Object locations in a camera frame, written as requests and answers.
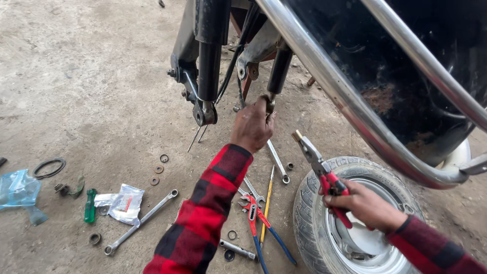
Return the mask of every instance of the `open-end wrench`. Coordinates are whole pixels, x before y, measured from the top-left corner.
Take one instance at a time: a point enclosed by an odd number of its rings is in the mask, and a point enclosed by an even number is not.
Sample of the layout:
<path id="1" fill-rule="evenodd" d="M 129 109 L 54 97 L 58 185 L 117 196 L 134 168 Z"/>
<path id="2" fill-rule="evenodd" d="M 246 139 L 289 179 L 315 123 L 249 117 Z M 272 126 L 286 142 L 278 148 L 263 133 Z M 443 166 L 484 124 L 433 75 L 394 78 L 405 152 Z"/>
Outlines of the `open-end wrench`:
<path id="1" fill-rule="evenodd" d="M 245 196 L 245 195 L 250 195 L 248 192 L 244 191 L 244 190 L 243 190 L 243 189 L 241 189 L 240 187 L 239 187 L 239 192 L 240 192 L 240 194 L 242 194 L 242 196 Z"/>
<path id="2" fill-rule="evenodd" d="M 121 236 L 120 239 L 118 239 L 115 243 L 107 246 L 105 248 L 105 255 L 111 255 L 117 249 L 117 247 L 123 243 L 132 233 L 134 233 L 147 219 L 152 216 L 157 210 L 159 210 L 169 199 L 174 198 L 178 196 L 178 191 L 176 189 L 173 189 L 171 193 L 169 193 L 160 203 L 158 203 L 149 213 L 147 213 L 142 219 L 140 219 L 140 225 L 139 226 L 132 226 L 132 228 L 129 229 L 123 236 Z"/>
<path id="3" fill-rule="evenodd" d="M 286 171 L 284 170 L 284 167 L 282 166 L 281 160 L 279 160 L 279 156 L 277 156 L 277 152 L 274 149 L 274 146 L 272 145 L 271 139 L 267 140 L 267 145 L 269 146 L 269 149 L 271 150 L 271 153 L 272 153 L 272 157 L 274 157 L 274 161 L 276 162 L 277 167 L 279 168 L 279 171 L 281 172 L 282 182 L 287 185 L 289 183 L 289 176 L 286 174 Z"/>
<path id="4" fill-rule="evenodd" d="M 257 205 L 259 207 L 262 207 L 259 202 L 260 201 L 263 201 L 265 203 L 265 198 L 264 196 L 260 196 L 259 194 L 257 194 L 257 192 L 255 191 L 255 188 L 252 186 L 252 184 L 250 183 L 250 181 L 247 179 L 247 175 L 245 175 L 245 177 L 243 178 L 245 184 L 248 186 L 248 188 L 250 189 L 250 192 L 252 192 L 252 195 L 254 196 L 255 198 L 255 201 L 257 202 Z"/>

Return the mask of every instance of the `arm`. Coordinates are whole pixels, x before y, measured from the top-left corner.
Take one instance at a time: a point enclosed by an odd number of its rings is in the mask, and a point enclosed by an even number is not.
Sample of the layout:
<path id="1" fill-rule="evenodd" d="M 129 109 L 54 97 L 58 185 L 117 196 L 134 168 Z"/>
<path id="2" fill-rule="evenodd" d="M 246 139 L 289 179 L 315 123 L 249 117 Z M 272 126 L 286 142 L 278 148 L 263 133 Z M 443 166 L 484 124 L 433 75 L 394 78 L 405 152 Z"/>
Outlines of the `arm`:
<path id="1" fill-rule="evenodd" d="M 423 273 L 487 273 L 461 247 L 415 216 L 409 216 L 387 239 Z"/>
<path id="2" fill-rule="evenodd" d="M 327 207 L 346 208 L 386 234 L 389 242 L 423 273 L 484 273 L 487 269 L 464 250 L 415 216 L 408 216 L 356 182 L 345 181 L 350 196 L 325 196 Z"/>
<path id="3" fill-rule="evenodd" d="M 176 222 L 157 244 L 144 274 L 206 272 L 252 154 L 272 136 L 275 113 L 266 117 L 265 104 L 259 98 L 237 113 L 230 144 L 203 172 L 191 199 L 183 203 Z"/>

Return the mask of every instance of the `wheel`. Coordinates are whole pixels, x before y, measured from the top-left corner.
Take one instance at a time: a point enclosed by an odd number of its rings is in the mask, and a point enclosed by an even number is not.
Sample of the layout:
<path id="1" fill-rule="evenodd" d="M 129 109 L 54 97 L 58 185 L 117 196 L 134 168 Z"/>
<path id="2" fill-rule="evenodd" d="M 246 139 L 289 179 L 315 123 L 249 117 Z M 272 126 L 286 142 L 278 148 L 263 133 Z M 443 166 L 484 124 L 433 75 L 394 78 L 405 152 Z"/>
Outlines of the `wheel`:
<path id="1" fill-rule="evenodd" d="M 336 157 L 326 162 L 338 177 L 357 181 L 399 210 L 424 220 L 412 194 L 387 169 L 358 157 Z M 296 242 L 311 273 L 416 273 L 399 250 L 384 240 L 383 233 L 368 231 L 351 213 L 347 216 L 353 222 L 352 229 L 335 222 L 323 206 L 318 189 L 319 180 L 310 171 L 298 188 L 293 207 Z"/>

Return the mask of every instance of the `red plaid sleeve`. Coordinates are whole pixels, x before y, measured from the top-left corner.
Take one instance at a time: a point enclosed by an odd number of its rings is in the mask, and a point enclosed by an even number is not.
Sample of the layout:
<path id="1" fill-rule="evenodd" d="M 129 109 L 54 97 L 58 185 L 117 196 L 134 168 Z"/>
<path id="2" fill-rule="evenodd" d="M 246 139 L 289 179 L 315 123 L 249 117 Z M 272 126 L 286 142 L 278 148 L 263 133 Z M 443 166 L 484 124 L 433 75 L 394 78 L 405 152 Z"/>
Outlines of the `red plaid sleeve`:
<path id="1" fill-rule="evenodd" d="M 240 146 L 222 148 L 196 183 L 191 199 L 184 201 L 176 222 L 159 241 L 144 274 L 206 272 L 232 198 L 253 159 Z"/>
<path id="2" fill-rule="evenodd" d="M 487 274 L 481 263 L 415 216 L 387 239 L 422 273 Z"/>

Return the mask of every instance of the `blue-handled pliers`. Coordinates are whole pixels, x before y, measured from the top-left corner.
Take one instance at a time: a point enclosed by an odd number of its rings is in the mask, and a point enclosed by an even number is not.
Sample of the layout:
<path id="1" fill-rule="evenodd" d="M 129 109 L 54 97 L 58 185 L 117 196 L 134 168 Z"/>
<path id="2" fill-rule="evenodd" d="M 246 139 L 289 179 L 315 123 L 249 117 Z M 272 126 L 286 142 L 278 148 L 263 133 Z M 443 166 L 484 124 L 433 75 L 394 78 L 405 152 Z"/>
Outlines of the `blue-handled pliers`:
<path id="1" fill-rule="evenodd" d="M 261 246 L 259 245 L 259 240 L 257 239 L 257 229 L 255 228 L 255 217 L 258 216 L 261 221 L 265 224 L 267 229 L 274 235 L 276 240 L 281 245 L 284 253 L 289 258 L 289 260 L 296 265 L 296 260 L 291 256 L 291 253 L 287 249 L 286 245 L 282 242 L 281 238 L 277 234 L 277 232 L 272 228 L 271 224 L 267 221 L 262 211 L 258 208 L 257 202 L 255 201 L 254 197 L 250 195 L 244 195 L 240 197 L 240 199 L 247 200 L 249 203 L 242 203 L 239 204 L 244 208 L 244 212 L 248 211 L 248 223 L 250 224 L 250 230 L 252 231 L 252 236 L 254 238 L 255 248 L 257 249 L 257 255 L 259 256 L 259 261 L 261 262 L 262 270 L 264 270 L 264 274 L 268 274 L 267 267 L 265 266 L 264 258 L 262 257 L 262 250 Z"/>

